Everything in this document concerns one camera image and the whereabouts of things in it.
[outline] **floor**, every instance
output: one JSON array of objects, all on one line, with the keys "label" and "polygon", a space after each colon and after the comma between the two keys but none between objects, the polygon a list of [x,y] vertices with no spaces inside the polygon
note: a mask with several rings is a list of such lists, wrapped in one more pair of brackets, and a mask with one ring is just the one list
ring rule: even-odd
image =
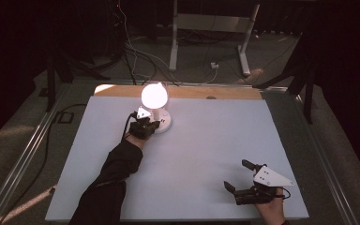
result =
[{"label": "floor", "polygon": [[[40,90],[46,87],[46,71],[35,78],[37,89],[0,131],[0,188],[18,158],[24,153],[29,154],[27,169],[19,174],[21,179],[14,184],[16,188],[7,192],[10,198],[7,198],[6,204],[14,206],[9,207],[12,209],[10,212],[1,209],[0,215],[7,213],[2,224],[66,224],[48,222],[44,217],[52,198],[52,188],[57,184],[82,120],[84,106],[74,104],[86,104],[98,84],[132,84],[134,78],[137,84],[161,81],[177,85],[250,87],[279,75],[298,40],[298,37],[286,35],[253,35],[247,46],[251,74],[244,77],[236,52],[236,46],[243,40],[242,35],[185,32],[183,37],[179,42],[181,46],[175,72],[167,68],[171,37],[151,40],[133,34],[127,41],[127,57],[100,71],[101,75],[110,78],[109,81],[96,80],[76,68],[73,69],[75,79],[72,83],[57,81],[58,98],[52,111],[70,107],[68,110],[75,114],[70,124],[47,126],[52,115],[45,112],[47,99],[38,96]],[[97,65],[108,60],[105,57],[95,59]],[[210,68],[212,62],[218,63],[218,69]],[[300,113],[303,92],[298,97],[286,93],[291,81],[292,78],[289,78],[262,90],[262,97],[269,105],[310,214],[310,218],[293,220],[292,224],[360,224],[359,161],[325,102],[320,87],[314,86],[311,125]],[[41,165],[44,165],[43,170],[38,173]],[[251,223],[263,224],[260,220]]]}]

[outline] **white table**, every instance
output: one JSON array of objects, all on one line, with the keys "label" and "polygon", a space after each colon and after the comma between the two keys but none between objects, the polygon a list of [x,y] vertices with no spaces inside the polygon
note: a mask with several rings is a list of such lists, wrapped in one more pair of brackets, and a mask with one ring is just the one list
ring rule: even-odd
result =
[{"label": "white table", "polygon": [[[46,215],[68,221],[108,153],[120,142],[139,97],[91,97]],[[264,100],[171,98],[172,126],[143,149],[140,169],[127,180],[121,219],[245,220],[253,205],[236,205],[223,186],[250,188],[253,172],[242,159],[297,181]],[[299,187],[287,187],[286,218],[307,218]]]}]

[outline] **black cable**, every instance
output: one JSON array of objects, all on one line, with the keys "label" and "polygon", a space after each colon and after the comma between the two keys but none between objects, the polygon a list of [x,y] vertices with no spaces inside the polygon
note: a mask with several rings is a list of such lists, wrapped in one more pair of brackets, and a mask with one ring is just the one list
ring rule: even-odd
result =
[{"label": "black cable", "polygon": [[285,195],[282,197],[282,199],[286,200],[286,199],[289,199],[291,198],[291,192],[289,192],[289,190],[287,190],[286,188],[282,187],[283,190],[285,190],[287,193],[288,193],[288,196],[285,197]]},{"label": "black cable", "polygon": [[274,63],[277,59],[279,59],[280,57],[282,57],[282,56],[297,42],[297,40],[298,40],[298,39],[296,39],[288,48],[286,48],[286,50],[285,50],[282,54],[280,54],[279,56],[275,57],[275,58],[272,59],[270,62],[268,62],[268,63],[260,70],[259,74],[257,75],[256,81],[254,81],[254,82],[251,83],[251,84],[255,84],[255,83],[259,80],[259,78],[260,78],[260,76],[262,75],[263,71],[264,71],[266,68],[268,68],[268,66],[270,66],[272,63]]},{"label": "black cable", "polygon": [[148,58],[148,61],[154,66],[154,68],[157,68],[157,69],[162,73],[162,75],[166,78],[166,80],[168,80],[169,82],[171,82],[171,83],[173,83],[174,85],[178,86],[177,83],[175,83],[173,80],[171,80],[168,76],[165,75],[165,73],[162,71],[162,69],[161,69],[156,63],[154,63],[154,61],[148,56],[148,54],[145,54],[144,52],[137,51],[137,50],[135,50],[135,49],[128,49],[128,48],[127,48],[127,50],[129,50],[129,51],[134,51],[135,53],[141,54],[141,55],[143,55],[144,57]]},{"label": "black cable", "polygon": [[134,116],[135,113],[136,113],[136,112],[133,112],[133,113],[131,113],[131,114],[127,117],[127,122],[125,123],[124,132],[122,133],[122,141],[123,141],[125,138],[127,138],[127,137],[125,137],[125,134],[127,133],[128,123],[129,123],[130,118],[131,118],[132,116]]},{"label": "black cable", "polygon": [[131,80],[133,81],[133,85],[136,85],[136,80],[134,79],[134,75],[133,75],[133,71],[131,69],[131,66],[130,66],[130,63],[129,63],[129,60],[128,60],[128,56],[127,56],[127,53],[125,52],[124,54],[124,57],[125,57],[125,60],[127,61],[126,62],[126,65],[127,65],[127,68],[129,69],[129,73],[130,73],[130,78]]},{"label": "black cable", "polygon": [[45,145],[45,155],[43,158],[43,162],[39,168],[39,170],[37,171],[37,175],[34,177],[34,179],[31,181],[31,183],[28,185],[28,187],[25,189],[25,191],[22,193],[22,195],[9,207],[9,209],[6,211],[6,213],[4,214],[4,216],[1,218],[0,220],[0,225],[4,222],[5,218],[8,216],[8,214],[14,209],[14,207],[16,207],[16,205],[19,203],[19,201],[24,197],[24,195],[30,190],[30,188],[35,184],[35,182],[38,180],[38,178],[40,177],[43,169],[45,168],[46,162],[48,160],[48,153],[49,153],[49,139],[51,136],[51,129],[52,129],[52,125],[55,123],[55,120],[57,118],[57,116],[60,113],[64,113],[65,110],[75,107],[75,106],[85,106],[86,104],[74,104],[71,106],[66,107],[64,110],[61,110],[59,112],[56,113],[56,116],[54,117],[54,119],[51,121],[51,123],[49,124],[48,130],[47,130],[47,136],[46,136],[46,145]]}]

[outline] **white lamp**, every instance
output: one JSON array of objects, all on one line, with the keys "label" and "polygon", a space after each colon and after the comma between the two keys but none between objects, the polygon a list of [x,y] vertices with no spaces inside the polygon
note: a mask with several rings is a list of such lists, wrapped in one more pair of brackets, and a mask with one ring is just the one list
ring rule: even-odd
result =
[{"label": "white lamp", "polygon": [[168,92],[162,83],[151,83],[142,90],[142,104],[150,109],[139,108],[138,118],[150,117],[150,121],[159,121],[159,128],[155,133],[163,133],[171,126],[171,115],[163,108],[168,102]]}]

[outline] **cable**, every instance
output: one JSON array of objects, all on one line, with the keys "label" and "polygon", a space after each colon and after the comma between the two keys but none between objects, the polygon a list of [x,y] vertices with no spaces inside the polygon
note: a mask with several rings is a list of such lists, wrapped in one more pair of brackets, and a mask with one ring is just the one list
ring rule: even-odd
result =
[{"label": "cable", "polygon": [[127,130],[128,130],[128,123],[129,123],[130,118],[133,117],[133,116],[136,117],[136,115],[137,115],[137,113],[136,113],[136,112],[133,112],[133,113],[131,113],[131,114],[127,117],[127,121],[126,121],[126,123],[125,123],[124,132],[122,133],[122,141],[123,141],[125,138],[127,138],[127,137],[125,137],[125,134],[127,133]]},{"label": "cable", "polygon": [[35,182],[38,180],[38,178],[40,177],[43,169],[45,168],[46,162],[48,160],[48,153],[49,153],[49,139],[51,136],[51,129],[52,129],[52,125],[56,122],[57,116],[61,113],[64,113],[65,110],[72,108],[72,107],[76,107],[76,106],[86,106],[86,104],[74,104],[71,106],[66,107],[64,110],[58,111],[56,113],[56,116],[54,117],[54,119],[51,121],[51,123],[49,124],[48,130],[47,130],[47,136],[46,136],[46,145],[45,145],[45,154],[43,157],[43,162],[39,168],[39,170],[37,171],[37,175],[34,177],[34,179],[31,181],[31,183],[28,185],[28,187],[25,189],[25,191],[22,192],[22,195],[9,207],[9,209],[6,211],[6,213],[3,215],[3,217],[0,219],[0,225],[4,222],[5,218],[8,216],[8,214],[14,209],[14,207],[16,207],[16,205],[20,202],[20,200],[24,197],[24,195],[31,189],[31,187],[35,184]]},{"label": "cable", "polygon": [[254,82],[251,82],[250,84],[256,84],[256,82],[259,80],[260,76],[262,75],[262,73],[264,72],[264,70],[266,68],[268,68],[268,66],[270,66],[272,63],[274,63],[277,59],[279,59],[280,57],[282,57],[290,48],[291,46],[293,46],[296,42],[297,42],[298,39],[296,39],[288,48],[285,49],[285,51],[280,54],[279,56],[275,57],[274,59],[272,59],[270,62],[268,62],[259,72],[259,74],[257,75],[257,78]]}]

